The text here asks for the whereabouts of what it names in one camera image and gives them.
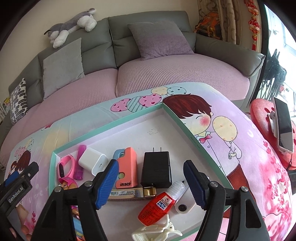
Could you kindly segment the left hand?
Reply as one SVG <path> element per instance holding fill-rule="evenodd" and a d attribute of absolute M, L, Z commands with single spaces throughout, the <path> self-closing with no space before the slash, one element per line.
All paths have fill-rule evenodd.
<path fill-rule="evenodd" d="M 10 231 L 14 237 L 20 235 L 25 240 L 31 240 L 29 228 L 25 225 L 28 214 L 29 212 L 19 204 L 8 216 L 8 220 L 12 225 Z"/>

